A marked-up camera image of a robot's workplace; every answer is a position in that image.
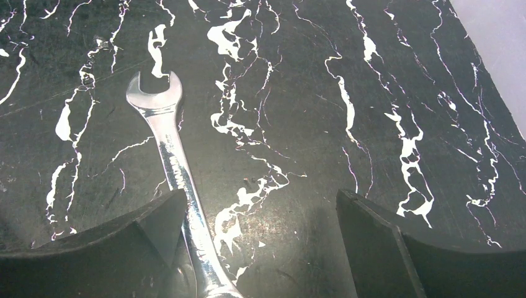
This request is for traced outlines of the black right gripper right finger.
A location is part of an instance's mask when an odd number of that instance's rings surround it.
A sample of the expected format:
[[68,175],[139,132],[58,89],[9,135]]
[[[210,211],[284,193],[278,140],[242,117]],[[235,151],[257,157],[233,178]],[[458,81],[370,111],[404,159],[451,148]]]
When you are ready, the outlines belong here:
[[348,190],[336,212],[359,297],[524,297],[525,250],[416,223]]

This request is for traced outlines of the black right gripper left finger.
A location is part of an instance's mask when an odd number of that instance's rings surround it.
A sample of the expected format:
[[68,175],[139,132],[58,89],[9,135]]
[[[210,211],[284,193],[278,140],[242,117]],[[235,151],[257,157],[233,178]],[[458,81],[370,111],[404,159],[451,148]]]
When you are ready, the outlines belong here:
[[2,297],[157,297],[171,274],[184,191],[35,249],[1,253]]

